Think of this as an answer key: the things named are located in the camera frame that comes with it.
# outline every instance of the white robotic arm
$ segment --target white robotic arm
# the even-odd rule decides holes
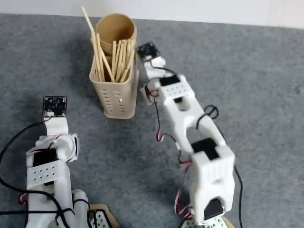
[[[66,97],[45,97],[44,118],[47,136],[41,136],[36,146],[27,152],[27,190],[45,191],[54,195],[61,208],[72,209],[64,213],[71,228],[87,228],[88,205],[77,203],[82,199],[87,202],[86,194],[81,190],[71,190],[70,171],[67,162],[78,158],[78,137],[69,134],[66,120]],[[40,194],[29,194],[30,211],[56,211],[53,201]],[[48,228],[54,222],[56,214],[29,214],[26,228]],[[60,227],[65,226],[61,218],[57,219]]]
[[[157,102],[162,104],[170,120],[181,157],[192,161],[194,182],[190,188],[190,211],[195,223],[203,225],[232,208],[234,153],[212,119],[204,113],[185,76],[166,75],[165,60],[155,45],[144,44],[137,48],[137,54],[153,90],[158,91]],[[186,133],[191,127],[206,138],[190,144]]]

